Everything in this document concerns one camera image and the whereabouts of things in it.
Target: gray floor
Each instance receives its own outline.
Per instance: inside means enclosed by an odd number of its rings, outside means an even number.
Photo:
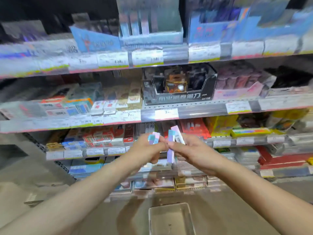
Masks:
[[[279,187],[313,202],[313,182],[297,181]],[[232,190],[199,191],[195,195],[119,200],[102,203],[80,225],[79,235],[149,234],[148,209],[152,206],[187,202],[197,235],[279,234]]]

